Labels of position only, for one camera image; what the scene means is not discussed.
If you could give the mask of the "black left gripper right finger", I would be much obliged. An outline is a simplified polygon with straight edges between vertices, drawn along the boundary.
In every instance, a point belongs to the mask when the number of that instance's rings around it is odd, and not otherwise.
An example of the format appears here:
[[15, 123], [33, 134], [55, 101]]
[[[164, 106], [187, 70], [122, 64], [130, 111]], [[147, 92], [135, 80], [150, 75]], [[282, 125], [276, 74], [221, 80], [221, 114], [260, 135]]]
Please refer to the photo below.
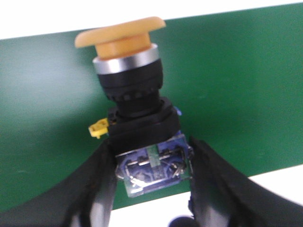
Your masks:
[[189, 209], [200, 227], [301, 227], [303, 208], [256, 184], [190, 137]]

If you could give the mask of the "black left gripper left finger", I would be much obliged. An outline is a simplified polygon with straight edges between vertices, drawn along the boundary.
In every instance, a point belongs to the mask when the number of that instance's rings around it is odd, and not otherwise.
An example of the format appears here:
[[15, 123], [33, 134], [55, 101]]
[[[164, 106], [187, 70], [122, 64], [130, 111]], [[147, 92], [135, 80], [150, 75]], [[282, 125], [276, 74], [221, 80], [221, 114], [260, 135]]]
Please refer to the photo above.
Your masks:
[[43, 194], [0, 214], [2, 227], [107, 227], [117, 179], [108, 140], [71, 175]]

